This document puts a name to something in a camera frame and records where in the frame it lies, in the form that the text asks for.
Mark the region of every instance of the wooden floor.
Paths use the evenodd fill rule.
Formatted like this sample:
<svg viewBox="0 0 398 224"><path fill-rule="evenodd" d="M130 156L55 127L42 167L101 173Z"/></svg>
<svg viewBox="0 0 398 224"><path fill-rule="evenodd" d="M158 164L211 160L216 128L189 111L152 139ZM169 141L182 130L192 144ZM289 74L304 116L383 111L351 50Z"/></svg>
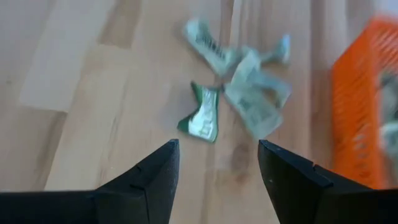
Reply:
<svg viewBox="0 0 398 224"><path fill-rule="evenodd" d="M31 64L42 66L46 62L37 57L52 52L51 47L42 46L46 43L43 40L63 33L48 22L56 20L51 10L62 9L59 14L67 21L64 10L68 8L58 5L64 0L40 1L41 6L32 6L32 16L40 12L41 17L24 20L36 21L28 27L39 28L21 31L15 28L20 28L18 23L9 25L5 18L1 21L5 28L0 29L8 29L10 36L2 40L0 35L1 47L13 43L13 36L26 38L13 41L29 42L26 47L9 47L9 52L19 53L12 59L3 52L0 55L0 190L40 190L44 186L45 190L94 189L169 139L179 138L180 178L171 223L277 223L259 172L257 143L223 97L220 132L214 144L190 138L175 128L178 120L195 109L189 83L220 82L182 39L184 22L190 17L204 17L221 43L249 44L260 50L270 49L289 33L291 64L271 69L292 84L293 94L283 109L283 125L268 139L330 167L330 67L370 15L387 7L380 3L384 1L372 0L101 1L94 12L90 11L95 18L107 18L100 32L95 23L76 28L71 22L66 26L82 30L95 24L89 32L85 27L84 50L80 47L76 54L66 49L67 43L57 42L57 50L78 57L62 60L62 54L55 54L49 59L55 64L64 62L62 68L70 65L73 69L65 73L57 72L54 66L46 67L41 79L50 75L52 78L44 80L59 85L65 82L53 82L59 80L54 77L70 75L72 81L66 82L70 85L67 87L40 91L37 96L48 99L44 100L34 93L45 81L32 81L35 79L30 77L24 84L24 79L26 74L40 73L36 67L30 72ZM5 2L0 3L9 7L5 11L20 11L25 1ZM70 15L71 21L76 21L72 17L77 14ZM10 61L18 68L10 67ZM77 86L73 84L76 76ZM22 86L27 86L22 101L41 109L20 105ZM71 95L58 99L59 93L51 92L57 89ZM43 110L52 106L68 111L65 125L65 113Z"/></svg>

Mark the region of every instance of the orange plastic basket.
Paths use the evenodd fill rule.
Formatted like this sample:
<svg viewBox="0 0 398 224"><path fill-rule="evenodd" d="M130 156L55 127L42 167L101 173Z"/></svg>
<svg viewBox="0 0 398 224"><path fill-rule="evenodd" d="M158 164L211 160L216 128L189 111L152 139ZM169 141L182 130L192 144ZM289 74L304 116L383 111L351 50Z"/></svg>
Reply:
<svg viewBox="0 0 398 224"><path fill-rule="evenodd" d="M398 19L377 16L332 71L333 170L373 189L390 187L379 134L387 68L398 72Z"/></svg>

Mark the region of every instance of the orange mesh crate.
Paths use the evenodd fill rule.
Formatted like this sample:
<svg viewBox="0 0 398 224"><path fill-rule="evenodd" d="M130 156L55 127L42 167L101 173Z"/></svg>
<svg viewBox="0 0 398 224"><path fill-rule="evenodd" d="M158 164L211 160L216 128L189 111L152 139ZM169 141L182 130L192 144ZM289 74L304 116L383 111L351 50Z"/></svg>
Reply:
<svg viewBox="0 0 398 224"><path fill-rule="evenodd" d="M398 72L398 20L377 16L332 70L333 170L373 189L390 187L379 134L387 68Z"/></svg>

